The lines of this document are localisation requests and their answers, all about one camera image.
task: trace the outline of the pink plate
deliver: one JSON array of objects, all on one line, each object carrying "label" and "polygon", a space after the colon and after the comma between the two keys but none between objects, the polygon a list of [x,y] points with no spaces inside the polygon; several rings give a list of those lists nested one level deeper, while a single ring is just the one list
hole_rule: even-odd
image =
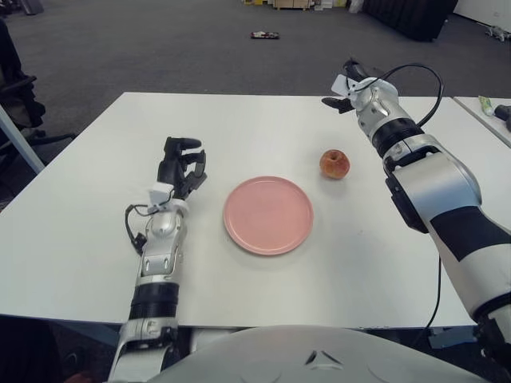
[{"label": "pink plate", "polygon": [[311,233],[314,212],[302,189],[279,177],[257,177],[227,198],[224,224],[244,249],[278,255],[296,248]]}]

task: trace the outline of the black cable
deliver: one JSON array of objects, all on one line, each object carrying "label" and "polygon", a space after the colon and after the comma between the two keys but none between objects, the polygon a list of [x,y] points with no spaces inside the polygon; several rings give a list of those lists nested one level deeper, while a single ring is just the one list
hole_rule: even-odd
[{"label": "black cable", "polygon": [[147,205],[140,205],[140,204],[139,205],[129,205],[125,210],[125,226],[126,226],[126,232],[128,233],[129,241],[135,248],[135,251],[137,252],[137,254],[142,255],[142,253],[143,253],[142,249],[143,249],[145,243],[147,242],[147,239],[141,233],[138,233],[137,237],[135,237],[133,235],[133,232],[131,231],[131,227],[129,226],[129,221],[128,221],[129,214],[133,210],[137,211],[137,207],[147,207]]},{"label": "black cable", "polygon": [[408,68],[408,67],[426,69],[427,71],[431,72],[437,78],[437,81],[438,81],[437,101],[435,102],[433,108],[428,112],[428,114],[426,114],[424,116],[424,118],[417,123],[418,127],[422,127],[437,112],[438,107],[440,106],[440,102],[442,101],[443,93],[444,93],[444,81],[442,80],[440,75],[438,73],[436,73],[433,69],[431,69],[429,66],[423,65],[423,64],[418,63],[418,62],[413,62],[413,63],[410,63],[410,64],[396,66],[395,68],[389,70],[387,73],[384,73],[383,75],[381,75],[379,77],[376,77],[373,81],[371,81],[367,85],[364,85],[362,88],[355,89],[355,92],[361,92],[364,89],[369,88],[376,81],[378,81],[378,80],[386,80],[387,78],[392,76],[394,73],[398,72],[399,70],[401,70],[403,68]]},{"label": "black cable", "polygon": [[438,287],[437,287],[437,303],[434,307],[434,311],[433,311],[433,314],[431,315],[431,319],[430,321],[428,322],[428,324],[426,325],[426,327],[424,327],[420,333],[418,333],[417,337],[415,338],[415,340],[413,341],[412,343],[412,347],[414,347],[417,342],[419,341],[419,339],[422,337],[422,335],[430,328],[431,326],[431,323],[433,323],[434,321],[434,317],[437,316],[437,311],[438,311],[438,307],[440,306],[440,291],[441,291],[441,288],[442,288],[442,259],[440,257],[438,257]]},{"label": "black cable", "polygon": [[[172,198],[172,193],[170,193],[168,195],[168,198],[166,201],[159,203],[158,206],[165,205],[168,201],[170,201],[171,198]],[[141,217],[149,217],[151,215],[156,214],[158,212],[158,210],[155,210],[151,213],[148,213],[148,212],[143,213],[138,210],[139,207],[148,208],[149,206],[141,204],[141,203],[136,204],[136,205],[129,205],[125,210],[125,226],[126,226],[126,232],[128,233],[129,241],[131,242],[131,244],[133,245],[133,247],[135,248],[137,253],[140,256],[142,256],[142,253],[144,252],[144,245],[147,243],[147,238],[145,238],[145,235],[143,235],[140,232],[137,234],[136,237],[133,235],[133,232],[131,231],[131,227],[129,226],[129,215],[132,211],[135,211]]]}]

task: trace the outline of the gray carpet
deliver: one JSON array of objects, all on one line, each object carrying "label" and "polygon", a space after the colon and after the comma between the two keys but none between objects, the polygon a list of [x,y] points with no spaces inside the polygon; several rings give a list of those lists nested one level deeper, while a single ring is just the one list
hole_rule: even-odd
[{"label": "gray carpet", "polygon": [[[481,26],[458,16],[436,42],[419,43],[343,9],[277,11],[239,0],[45,0],[44,6],[44,14],[15,14],[7,25],[25,72],[38,77],[35,91],[47,107],[43,128],[50,135],[81,132],[126,91],[327,94],[350,56],[383,71],[412,61],[431,65],[448,96],[510,97],[509,43],[486,37]],[[251,41],[255,30],[282,38]],[[409,70],[394,83],[406,96],[436,92],[431,77]],[[52,160],[64,147],[38,152]],[[17,160],[1,179],[19,192],[33,176]],[[5,194],[0,187],[0,197]],[[63,349],[73,346],[67,336],[57,338]],[[99,379],[111,352],[98,362]],[[452,357],[438,356],[466,368],[480,362],[475,345],[445,352]]]}]

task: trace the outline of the table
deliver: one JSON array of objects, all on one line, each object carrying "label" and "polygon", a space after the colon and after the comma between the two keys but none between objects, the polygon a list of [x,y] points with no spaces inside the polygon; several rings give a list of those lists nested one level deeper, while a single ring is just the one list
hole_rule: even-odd
[{"label": "table", "polygon": [[[402,221],[355,115],[340,116],[320,99],[123,94],[0,214],[0,313],[127,319],[139,257],[124,210],[147,201],[165,138],[174,135],[200,138],[208,154],[208,179],[188,199],[182,325],[424,326],[436,298],[436,249]],[[433,103],[402,99],[415,119]],[[511,180],[495,171],[511,167],[507,147],[450,99],[426,131],[478,177],[486,213],[511,227]],[[351,160],[342,181],[319,174],[329,148]],[[309,238],[274,258],[242,251],[222,224],[228,193],[261,175],[297,183],[315,210]],[[144,221],[133,226],[142,230]],[[473,324],[443,278],[434,326]]]},{"label": "table", "polygon": [[[495,116],[486,116],[477,97],[455,97],[454,100],[511,148],[511,132],[505,127],[505,122]],[[491,100],[494,108],[498,105],[511,105],[511,98],[492,98]]]}]

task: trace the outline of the apple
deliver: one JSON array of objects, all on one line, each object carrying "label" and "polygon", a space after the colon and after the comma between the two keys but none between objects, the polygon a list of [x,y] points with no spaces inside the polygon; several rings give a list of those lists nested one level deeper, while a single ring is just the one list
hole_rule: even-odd
[{"label": "apple", "polygon": [[340,180],[350,171],[350,161],[340,150],[331,149],[323,153],[319,167],[325,176]]}]

